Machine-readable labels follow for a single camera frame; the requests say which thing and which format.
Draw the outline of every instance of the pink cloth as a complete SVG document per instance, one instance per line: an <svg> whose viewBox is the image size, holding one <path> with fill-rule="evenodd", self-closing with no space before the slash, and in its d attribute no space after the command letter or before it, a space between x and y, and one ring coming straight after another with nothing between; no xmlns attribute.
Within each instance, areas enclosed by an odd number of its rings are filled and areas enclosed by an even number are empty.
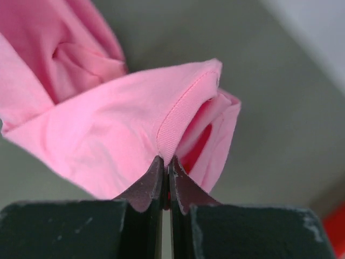
<svg viewBox="0 0 345 259"><path fill-rule="evenodd" d="M218 180L240 102L221 63L126 75L122 50L87 0L0 1L2 134L101 199L177 154L206 191Z"/></svg>

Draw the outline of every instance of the white wall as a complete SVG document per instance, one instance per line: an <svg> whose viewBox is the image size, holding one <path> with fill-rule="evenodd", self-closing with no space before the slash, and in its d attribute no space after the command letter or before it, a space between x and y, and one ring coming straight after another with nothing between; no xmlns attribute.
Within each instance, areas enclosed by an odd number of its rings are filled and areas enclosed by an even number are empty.
<svg viewBox="0 0 345 259"><path fill-rule="evenodd" d="M262 2L345 94L345 1Z"/></svg>

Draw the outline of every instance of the seam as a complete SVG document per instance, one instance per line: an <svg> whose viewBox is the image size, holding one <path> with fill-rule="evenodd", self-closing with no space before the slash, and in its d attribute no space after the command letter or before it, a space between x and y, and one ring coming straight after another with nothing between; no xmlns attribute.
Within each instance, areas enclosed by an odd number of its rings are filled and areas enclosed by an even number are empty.
<svg viewBox="0 0 345 259"><path fill-rule="evenodd" d="M206 72L204 74L202 74L199 78L197 78L194 83L191 84L191 86L185 91L185 93L178 99L178 101L174 104L174 106L171 108L171 110L168 112L168 114L165 116L164 120L162 121L161 125L159 126L158 128L158 132L157 132L157 136L156 136L156 145L157 145L157 149L158 149L158 153L159 155L161 156L161 151L159 149L159 146L158 146L158 139L160 137L160 134L161 134L161 129L162 129L162 126L163 124L165 123L165 121L167 120L167 118L172 114L172 112L176 109L176 106L181 102L182 99L185 98L186 95L188 95L188 93L194 88L194 86L199 83L199 81L207 76L208 74L217 74L218 73L216 71L209 71L209 72Z"/></svg>

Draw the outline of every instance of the gray background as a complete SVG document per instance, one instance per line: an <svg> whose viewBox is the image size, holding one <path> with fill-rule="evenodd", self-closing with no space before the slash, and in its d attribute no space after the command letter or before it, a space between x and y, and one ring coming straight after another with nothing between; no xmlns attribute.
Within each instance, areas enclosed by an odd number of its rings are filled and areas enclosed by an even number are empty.
<svg viewBox="0 0 345 259"><path fill-rule="evenodd" d="M223 62L220 86L243 109L215 198L311 206L321 216L345 200L344 97L259 2L94 3L131 71ZM16 200L91 198L4 140L0 166L0 208ZM163 258L170 256L168 220Z"/></svg>

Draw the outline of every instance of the fabric fold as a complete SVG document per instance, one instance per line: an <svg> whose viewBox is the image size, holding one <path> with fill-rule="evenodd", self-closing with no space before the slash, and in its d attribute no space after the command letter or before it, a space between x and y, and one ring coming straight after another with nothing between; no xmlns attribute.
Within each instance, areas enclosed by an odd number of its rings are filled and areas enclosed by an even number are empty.
<svg viewBox="0 0 345 259"><path fill-rule="evenodd" d="M19 1L0 3L0 17L24 16L11 20L23 26L18 32L0 18L5 138L100 199L127 189L156 155L167 165L177 154L212 189L240 111L218 88L218 60L126 74L117 40L89 1L39 0L42 20Z"/></svg>

